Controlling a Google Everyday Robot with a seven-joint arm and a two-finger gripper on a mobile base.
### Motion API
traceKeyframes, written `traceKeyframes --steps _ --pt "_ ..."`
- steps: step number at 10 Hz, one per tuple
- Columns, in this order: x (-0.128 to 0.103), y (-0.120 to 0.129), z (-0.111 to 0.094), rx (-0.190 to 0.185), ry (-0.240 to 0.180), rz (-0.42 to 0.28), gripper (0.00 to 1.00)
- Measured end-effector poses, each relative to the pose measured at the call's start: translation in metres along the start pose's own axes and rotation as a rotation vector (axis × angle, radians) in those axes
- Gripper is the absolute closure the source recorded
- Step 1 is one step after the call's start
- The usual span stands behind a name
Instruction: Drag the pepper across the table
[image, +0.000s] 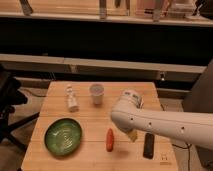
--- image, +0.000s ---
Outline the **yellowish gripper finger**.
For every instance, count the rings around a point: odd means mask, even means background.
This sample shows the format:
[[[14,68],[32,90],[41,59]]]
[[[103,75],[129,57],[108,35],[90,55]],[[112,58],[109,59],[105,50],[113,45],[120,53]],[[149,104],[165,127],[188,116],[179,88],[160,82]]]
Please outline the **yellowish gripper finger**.
[[[138,138],[137,136],[137,131],[136,130],[132,130],[127,134],[128,138],[132,141],[135,142]]]

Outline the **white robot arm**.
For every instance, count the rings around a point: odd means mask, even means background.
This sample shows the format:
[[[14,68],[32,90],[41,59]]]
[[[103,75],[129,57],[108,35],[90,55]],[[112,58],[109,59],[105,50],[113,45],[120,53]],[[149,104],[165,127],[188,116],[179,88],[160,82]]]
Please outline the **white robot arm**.
[[[124,90],[111,110],[111,120],[123,133],[141,130],[213,150],[213,114],[142,109],[142,96]]]

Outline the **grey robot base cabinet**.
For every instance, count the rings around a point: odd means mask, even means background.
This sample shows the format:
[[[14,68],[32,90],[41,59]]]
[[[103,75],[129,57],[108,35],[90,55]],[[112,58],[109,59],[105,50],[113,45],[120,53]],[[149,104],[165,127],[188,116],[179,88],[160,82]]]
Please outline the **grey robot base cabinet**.
[[[185,112],[213,113],[213,59],[185,96]],[[196,146],[198,158],[204,168],[213,170],[213,150]]]

